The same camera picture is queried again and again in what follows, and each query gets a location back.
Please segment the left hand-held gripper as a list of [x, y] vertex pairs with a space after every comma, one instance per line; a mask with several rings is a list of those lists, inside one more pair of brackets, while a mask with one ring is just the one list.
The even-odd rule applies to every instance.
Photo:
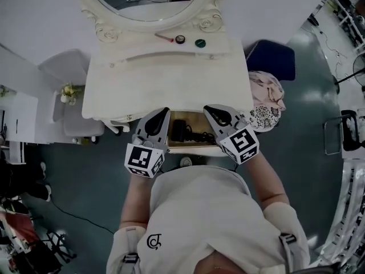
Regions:
[[134, 175], [153, 179], [165, 161], [171, 111], [160, 108], [141, 118], [127, 144], [125, 168]]

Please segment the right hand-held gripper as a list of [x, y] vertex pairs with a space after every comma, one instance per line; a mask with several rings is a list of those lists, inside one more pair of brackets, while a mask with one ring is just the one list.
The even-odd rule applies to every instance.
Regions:
[[203, 108], [217, 144], [237, 164], [252, 159], [259, 153], [259, 141], [251, 125], [241, 120], [239, 113], [230, 106], [208, 104]]

